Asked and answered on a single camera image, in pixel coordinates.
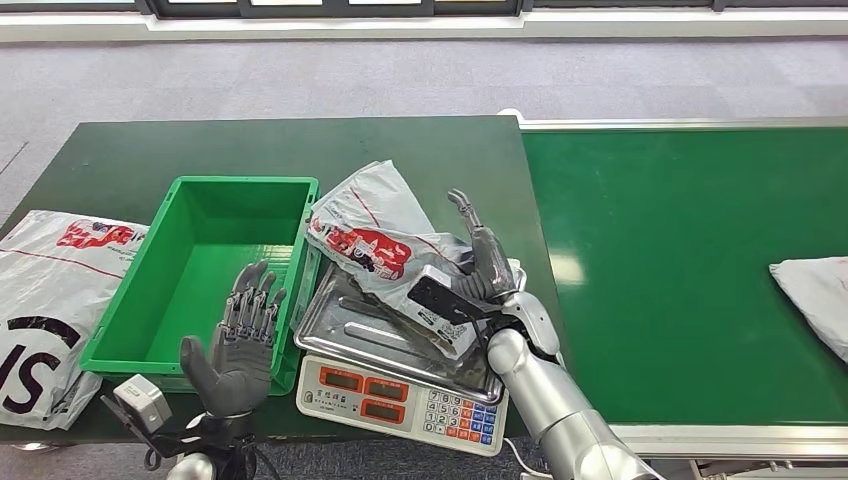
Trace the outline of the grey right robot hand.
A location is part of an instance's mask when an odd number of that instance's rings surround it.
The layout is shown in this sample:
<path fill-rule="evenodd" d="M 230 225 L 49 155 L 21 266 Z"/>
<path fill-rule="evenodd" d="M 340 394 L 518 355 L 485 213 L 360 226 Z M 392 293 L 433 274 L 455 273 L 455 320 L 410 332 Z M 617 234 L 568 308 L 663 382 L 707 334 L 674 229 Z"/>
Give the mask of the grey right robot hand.
<path fill-rule="evenodd" d="M 448 192 L 466 223 L 471 240 L 472 263 L 463 268 L 456 289 L 465 297 L 502 304 L 517 290 L 508 258 L 494 231 L 485 226 L 467 195 L 459 189 Z"/>

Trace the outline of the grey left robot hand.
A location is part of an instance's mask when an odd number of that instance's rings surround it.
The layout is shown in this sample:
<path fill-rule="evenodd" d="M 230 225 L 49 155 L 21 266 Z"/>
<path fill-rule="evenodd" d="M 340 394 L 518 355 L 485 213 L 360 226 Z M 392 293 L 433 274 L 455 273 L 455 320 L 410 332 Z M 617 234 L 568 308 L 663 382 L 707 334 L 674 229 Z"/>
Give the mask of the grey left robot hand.
<path fill-rule="evenodd" d="M 185 336 L 179 363 L 185 377 L 214 417 L 256 409 L 270 392 L 277 320 L 287 291 L 273 291 L 276 274 L 265 260 L 246 265 L 226 297 L 210 346 Z"/>

